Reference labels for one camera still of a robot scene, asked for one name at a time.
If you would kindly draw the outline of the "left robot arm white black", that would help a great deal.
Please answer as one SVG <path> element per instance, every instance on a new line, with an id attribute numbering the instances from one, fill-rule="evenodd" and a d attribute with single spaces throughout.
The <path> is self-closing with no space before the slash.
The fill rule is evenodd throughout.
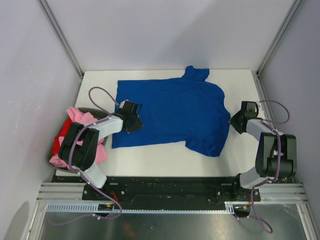
<path id="1" fill-rule="evenodd" d="M 107 176 L 96 163 L 98 144 L 110 135 L 125 132 L 130 134 L 143 127 L 139 117 L 142 105 L 125 100 L 116 112 L 104 113 L 92 123 L 72 123 L 58 152 L 71 171 L 84 176 L 94 186 L 93 194 L 100 200 L 110 196 L 111 188 L 105 184 Z"/>

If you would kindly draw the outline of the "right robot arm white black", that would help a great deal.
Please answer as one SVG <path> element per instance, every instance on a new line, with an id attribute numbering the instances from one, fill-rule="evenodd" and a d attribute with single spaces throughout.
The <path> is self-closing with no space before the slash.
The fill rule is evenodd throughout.
<path id="1" fill-rule="evenodd" d="M 230 188 L 231 196 L 242 201 L 249 189 L 281 179 L 292 178 L 297 172 L 297 138 L 279 131 L 271 124 L 282 125 L 290 120 L 289 110 L 280 102 L 272 100 L 287 113 L 284 121 L 274 121 L 259 117 L 260 103 L 269 100 L 242 101 L 240 110 L 229 120 L 239 134 L 249 134 L 258 141 L 255 164 L 250 170 L 240 173 L 236 185 Z"/>

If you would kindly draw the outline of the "blue printed t shirt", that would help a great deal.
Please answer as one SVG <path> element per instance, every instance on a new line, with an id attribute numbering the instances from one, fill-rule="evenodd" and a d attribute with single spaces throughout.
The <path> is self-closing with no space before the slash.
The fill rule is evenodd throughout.
<path id="1" fill-rule="evenodd" d="M 141 104 L 143 127 L 112 136 L 112 148 L 184 142 L 207 157 L 220 156 L 230 129 L 225 94 L 207 81 L 208 68 L 188 66 L 184 75 L 169 79 L 119 80 L 116 100 Z"/>

